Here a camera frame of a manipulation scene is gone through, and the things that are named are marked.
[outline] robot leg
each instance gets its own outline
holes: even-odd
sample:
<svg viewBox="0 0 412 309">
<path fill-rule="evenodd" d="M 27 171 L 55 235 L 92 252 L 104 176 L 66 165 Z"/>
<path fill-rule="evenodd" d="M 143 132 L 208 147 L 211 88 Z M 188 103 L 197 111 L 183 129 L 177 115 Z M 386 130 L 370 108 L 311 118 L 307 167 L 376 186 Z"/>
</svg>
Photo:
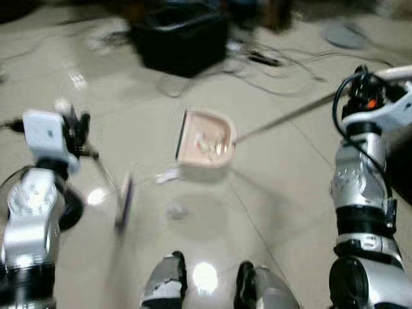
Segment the robot leg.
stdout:
<svg viewBox="0 0 412 309">
<path fill-rule="evenodd" d="M 142 307 L 181 309 L 187 290 L 186 264 L 183 254 L 175 251 L 157 264 L 146 284 Z"/>
<path fill-rule="evenodd" d="M 282 279 L 267 267 L 254 267 L 246 261 L 239 267 L 234 308 L 299 309 L 300 306 Z"/>
</svg>

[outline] black cable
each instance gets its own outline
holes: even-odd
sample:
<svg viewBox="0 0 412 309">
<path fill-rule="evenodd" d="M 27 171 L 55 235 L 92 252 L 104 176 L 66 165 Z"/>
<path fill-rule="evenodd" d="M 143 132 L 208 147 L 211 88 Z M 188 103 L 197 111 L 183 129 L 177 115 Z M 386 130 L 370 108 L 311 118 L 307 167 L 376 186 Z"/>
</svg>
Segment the black cable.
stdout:
<svg viewBox="0 0 412 309">
<path fill-rule="evenodd" d="M 0 124 L 0 130 L 10 129 L 16 133 L 24 133 L 24 125 L 22 119 L 14 119 L 12 121 L 6 121 Z"/>
<path fill-rule="evenodd" d="M 264 48 L 267 48 L 268 50 L 272 50 L 273 52 L 277 52 L 280 57 L 292 62 L 293 64 L 296 64 L 297 66 L 300 66 L 302 69 L 304 69 L 306 72 L 308 72 L 308 74 L 314 80 L 317 80 L 319 82 L 326 82 L 326 80 L 323 77 L 318 76 L 318 74 L 316 74 L 311 68 L 309 68 L 308 66 L 305 66 L 302 61 L 299 61 L 299 60 L 296 60 L 294 58 L 289 57 L 288 55 L 283 53 L 280 49 L 273 48 L 269 45 L 260 44 L 260 43 L 254 43 L 254 44 L 257 45 L 257 46 L 262 46 Z"/>
<path fill-rule="evenodd" d="M 275 47 L 271 47 L 269 45 L 260 44 L 260 43 L 255 43 L 255 45 L 260 46 L 260 47 L 264 47 L 264 48 L 266 48 L 268 50 L 271 50 L 273 52 L 277 52 L 281 57 L 285 56 L 285 53 L 283 53 L 285 51 L 297 52 L 297 53 L 302 53 L 302 54 L 305 54 L 305 55 L 312 56 L 312 57 L 309 57 L 309 58 L 306 58 L 306 59 L 294 59 L 294 61 L 292 61 L 292 63 L 284 64 L 283 66 L 291 66 L 291 65 L 297 64 L 297 62 L 300 62 L 300 64 L 315 62 L 315 61 L 321 60 L 324 57 L 349 57 L 349 58 L 356 58 L 356 59 L 362 59 L 362 60 L 366 60 L 366 61 L 385 64 L 386 66 L 389 66 L 390 68 L 393 67 L 393 64 L 390 63 L 389 61 L 386 61 L 385 59 L 367 57 L 367 56 L 362 56 L 362 55 L 355 55 L 355 54 L 352 54 L 352 53 L 345 53 L 343 51 L 333 51 L 333 50 L 331 50 L 331 51 L 321 51 L 319 53 L 314 53 L 314 52 L 311 52 L 311 51 L 299 50 L 297 48 L 275 48 Z"/>
<path fill-rule="evenodd" d="M 332 105 L 332 119 L 333 119 L 333 124 L 335 125 L 336 130 L 339 132 L 340 135 L 342 135 L 342 137 L 345 139 L 345 141 L 347 141 L 347 143 L 349 143 L 352 147 L 356 148 L 356 150 L 358 150 L 360 153 L 362 153 L 364 156 L 366 156 L 366 158 L 368 158 L 373 165 L 376 167 L 377 171 L 379 172 L 379 174 L 381 175 L 382 179 L 384 180 L 384 184 L 386 187 L 386 192 L 388 194 L 388 198 L 392 197 L 392 188 L 390 185 L 390 182 L 388 180 L 388 177 L 385 174 L 385 170 L 380 166 L 380 164 L 374 159 L 372 158 L 365 150 L 363 150 L 363 148 L 356 143 L 354 140 L 351 139 L 351 137 L 349 135 L 347 135 L 342 128 L 339 125 L 339 122 L 337 120 L 337 106 L 339 103 L 339 99 L 342 95 L 343 90 L 345 89 L 345 87 L 353 80 L 359 78 L 360 76 L 364 75 L 365 73 L 357 73 L 354 74 L 350 77 L 348 77 L 347 79 L 345 79 L 342 84 L 339 86 L 338 90 L 336 91 L 335 97 L 333 98 L 333 105 Z M 370 76 L 374 76 L 375 78 L 378 78 L 376 75 L 370 73 Z"/>
<path fill-rule="evenodd" d="M 249 81 L 245 77 L 242 77 L 242 76 L 239 76 L 239 75 L 236 75 L 236 74 L 232 74 L 232 73 L 228 73 L 227 75 L 231 76 L 231 77 L 234 77 L 235 79 L 238 79 L 238 80 L 244 82 L 245 84 L 248 84 L 249 86 L 252 86 L 253 88 L 264 91 L 265 93 L 268 93 L 269 95 L 277 95 L 279 97 L 302 97 L 306 93 L 306 91 L 309 89 L 309 85 L 306 85 L 298 91 L 278 92 L 278 91 L 273 91 L 273 90 L 267 89 L 265 87 L 262 87 L 260 85 L 254 84 L 253 82 Z"/>
<path fill-rule="evenodd" d="M 85 30 L 96 28 L 96 27 L 97 27 L 96 25 L 87 26 L 87 27 L 84 27 L 80 30 L 76 30 L 73 33 L 63 34 L 62 37 L 75 37 L 76 35 L 80 34 L 81 32 L 83 32 Z M 8 62 L 8 61 L 12 61 L 14 59 L 18 59 L 18 58 L 24 58 L 25 56 L 29 56 L 29 55 L 35 53 L 44 44 L 45 40 L 47 40 L 51 37 L 60 37 L 60 35 L 56 34 L 56 33 L 46 35 L 46 36 L 40 38 L 39 40 L 35 41 L 27 50 L 22 51 L 21 53 L 16 53 L 15 55 L 7 56 L 7 57 L 1 57 L 0 58 L 0 63 L 5 63 L 5 62 Z"/>
</svg>

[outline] floor tile grout line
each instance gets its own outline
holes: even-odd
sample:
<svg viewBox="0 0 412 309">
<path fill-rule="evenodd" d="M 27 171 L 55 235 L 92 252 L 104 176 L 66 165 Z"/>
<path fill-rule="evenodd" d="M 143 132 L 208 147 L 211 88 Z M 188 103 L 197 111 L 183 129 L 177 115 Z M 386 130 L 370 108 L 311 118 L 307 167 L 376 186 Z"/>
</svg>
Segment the floor tile grout line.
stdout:
<svg viewBox="0 0 412 309">
<path fill-rule="evenodd" d="M 58 41 L 63 41 L 64 38 L 77 37 L 77 36 L 78 36 L 79 34 L 81 34 L 82 32 L 85 32 L 86 30 L 88 30 L 88 29 L 90 29 L 90 28 L 96 28 L 97 26 L 98 26 L 98 25 L 83 27 L 83 28 L 81 28 L 80 30 L 77 30 L 75 33 L 69 33 L 69 34 L 64 33 L 64 32 L 67 31 L 67 30 L 65 30 L 65 29 L 63 29 L 63 28 L 59 29 L 59 32 L 58 32 L 57 30 L 52 30 L 52 28 L 55 28 L 55 27 L 58 28 L 58 27 L 60 27 L 60 26 L 58 26 L 58 25 L 57 25 L 57 26 L 53 26 L 52 28 L 50 28 L 50 32 L 49 32 L 47 35 L 43 35 L 43 37 L 40 37 L 40 38 L 36 39 L 35 42 L 32 44 L 32 46 L 35 45 L 35 44 L 39 44 L 39 47 L 36 48 L 36 49 L 34 49 L 33 52 L 30 52 L 30 54 L 24 55 L 23 58 L 30 57 L 32 54 L 38 52 L 39 49 L 41 48 L 41 46 L 42 46 L 44 43 L 47 43 L 48 41 L 50 41 L 51 38 L 55 38 L 55 39 L 57 39 Z M 28 40 L 28 39 L 29 39 L 28 37 L 27 37 L 27 38 L 16 39 L 16 40 L 14 40 L 14 42 L 25 41 L 25 40 Z M 3 64 L 4 67 L 6 68 L 6 67 L 8 66 L 8 62 L 13 62 L 13 61 L 14 61 L 14 59 L 10 59 L 10 60 L 7 59 L 7 60 L 4 60 L 4 61 L 2 61 L 2 62 L 0 61 L 0 64 Z M 65 68 L 52 69 L 52 70 L 50 70 L 50 71 L 47 71 L 47 72 L 38 74 L 38 75 L 36 75 L 36 76 L 23 77 L 22 79 L 10 80 L 10 81 L 7 81 L 7 83 L 8 83 L 8 84 L 16 84 L 16 83 L 18 83 L 18 82 L 22 82 L 22 81 L 27 81 L 27 80 L 34 79 L 34 78 L 43 77 L 43 76 L 49 75 L 49 74 L 51 74 L 51 73 L 56 73 L 56 72 L 58 72 L 58 71 L 67 71 L 67 70 L 69 70 L 69 69 L 71 69 L 71 68 L 78 68 L 78 67 L 80 67 L 81 65 L 87 65 L 87 64 L 86 64 L 85 62 L 73 62 L 73 64 L 70 64 L 69 66 L 67 66 L 67 67 L 65 67 Z"/>
<path fill-rule="evenodd" d="M 278 267 L 278 269 L 280 270 L 282 276 L 287 280 L 286 274 L 282 271 L 280 265 L 277 263 L 277 261 L 275 260 L 273 254 L 271 253 L 268 244 L 266 243 L 266 241 L 263 239 L 262 234 L 260 233 L 260 231 L 258 230 L 258 228 L 256 227 L 255 223 L 253 222 L 252 218 L 250 217 L 246 205 L 243 203 L 243 200 L 240 198 L 240 195 L 238 194 L 237 190 L 234 188 L 232 182 L 230 180 L 228 180 L 230 188 L 234 191 L 234 194 L 236 195 L 236 197 L 238 198 L 238 200 L 240 201 L 240 204 L 243 207 L 243 210 L 246 212 L 247 218 L 249 220 L 249 222 L 253 225 L 255 231 L 257 232 L 257 234 L 259 235 L 259 237 L 261 238 L 263 244 L 265 245 L 265 250 L 267 251 L 267 253 L 269 253 L 269 256 L 272 258 L 273 262 L 276 264 L 276 266 Z"/>
<path fill-rule="evenodd" d="M 403 251 L 402 259 L 407 259 L 412 263 L 412 256 L 409 256 L 409 250 L 405 249 L 403 245 L 401 245 L 400 241 L 397 241 L 398 247 L 401 251 Z"/>
<path fill-rule="evenodd" d="M 330 166 L 331 170 L 334 170 L 335 166 L 331 162 L 329 162 L 329 160 L 322 154 L 322 152 L 320 152 L 313 141 L 296 125 L 293 120 L 291 120 L 290 123 L 303 135 L 303 137 L 308 141 L 308 143 L 316 151 L 316 153 L 321 156 L 321 158 Z"/>
<path fill-rule="evenodd" d="M 67 71 L 70 70 L 70 69 L 78 68 L 78 67 L 79 67 L 79 64 L 73 63 L 72 65 L 69 65 L 69 66 L 67 66 L 67 67 L 59 68 L 59 69 L 52 69 L 52 70 L 50 70 L 50 71 L 41 73 L 41 74 L 39 74 L 39 75 L 35 75 L 35 76 L 31 76 L 31 77 L 23 77 L 23 78 L 21 78 L 21 79 L 15 79 L 15 80 L 14 80 L 14 79 L 12 79 L 12 80 L 6 80 L 6 81 L 2 84 L 2 86 L 16 85 L 16 84 L 18 84 L 18 83 L 20 83 L 20 82 L 28 82 L 28 81 L 30 81 L 30 80 L 32 80 L 32 79 L 38 79 L 38 78 L 47 77 L 48 75 L 56 74 L 57 72 L 60 72 L 60 71 L 67 72 Z"/>
<path fill-rule="evenodd" d="M 249 216 L 249 213 L 248 213 L 248 211 L 247 211 L 246 205 L 243 203 L 242 199 L 240 198 L 238 192 L 237 192 L 237 191 L 235 190 L 235 188 L 233 187 L 232 182 L 231 182 L 230 180 L 229 180 L 229 184 L 230 184 L 230 187 L 232 188 L 232 190 L 234 191 L 236 197 L 237 197 L 238 200 L 240 201 L 240 204 L 242 205 L 243 209 L 245 210 L 246 215 L 247 215 L 249 221 L 251 222 L 251 224 L 252 224 L 253 227 L 255 228 L 256 232 L 257 232 L 258 235 L 259 235 L 259 237 L 262 239 L 262 242 L 265 244 L 266 252 L 267 252 L 267 253 L 269 254 L 269 256 L 272 258 L 272 261 L 275 263 L 277 269 L 280 271 L 280 273 L 281 273 L 281 275 L 282 275 L 282 277 L 283 277 L 283 278 L 281 278 L 281 279 L 286 281 L 286 285 L 292 290 L 292 293 L 293 293 L 294 297 L 295 297 L 296 299 L 298 299 L 298 302 L 299 302 L 299 303 L 302 303 L 302 302 L 299 300 L 298 296 L 297 296 L 297 292 L 294 290 L 293 286 L 290 284 L 290 282 L 289 282 L 286 274 L 283 272 L 282 268 L 281 268 L 280 265 L 277 263 L 274 255 L 273 255 L 272 252 L 270 251 L 269 246 L 267 245 L 266 241 L 263 239 L 262 234 L 260 233 L 260 231 L 258 230 L 258 228 L 256 227 L 256 225 L 255 225 L 254 222 L 252 221 L 252 218 Z"/>
</svg>

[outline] pink dustpan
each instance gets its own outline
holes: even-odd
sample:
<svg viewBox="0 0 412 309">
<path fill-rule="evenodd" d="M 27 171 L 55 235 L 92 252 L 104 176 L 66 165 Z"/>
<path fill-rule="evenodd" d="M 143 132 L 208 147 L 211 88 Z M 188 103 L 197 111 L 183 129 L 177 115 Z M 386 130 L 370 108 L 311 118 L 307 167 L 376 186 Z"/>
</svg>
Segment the pink dustpan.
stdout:
<svg viewBox="0 0 412 309">
<path fill-rule="evenodd" d="M 215 180 L 225 175 L 234 155 L 236 129 L 212 111 L 185 112 L 176 161 L 185 177 Z"/>
</svg>

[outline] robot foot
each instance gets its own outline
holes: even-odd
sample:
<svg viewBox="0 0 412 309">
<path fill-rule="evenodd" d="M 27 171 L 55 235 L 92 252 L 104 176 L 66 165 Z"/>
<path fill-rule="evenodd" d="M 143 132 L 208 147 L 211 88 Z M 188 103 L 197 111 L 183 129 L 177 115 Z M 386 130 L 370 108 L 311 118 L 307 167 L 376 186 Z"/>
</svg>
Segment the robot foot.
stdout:
<svg viewBox="0 0 412 309">
<path fill-rule="evenodd" d="M 181 309 L 187 290 L 185 258 L 180 251 L 165 256 L 153 270 L 142 296 L 149 309 Z"/>
<path fill-rule="evenodd" d="M 236 278 L 236 295 L 233 302 L 234 309 L 251 309 L 251 304 L 256 302 L 256 293 L 250 280 L 253 268 L 253 264 L 249 261 L 244 261 L 239 266 Z"/>
</svg>

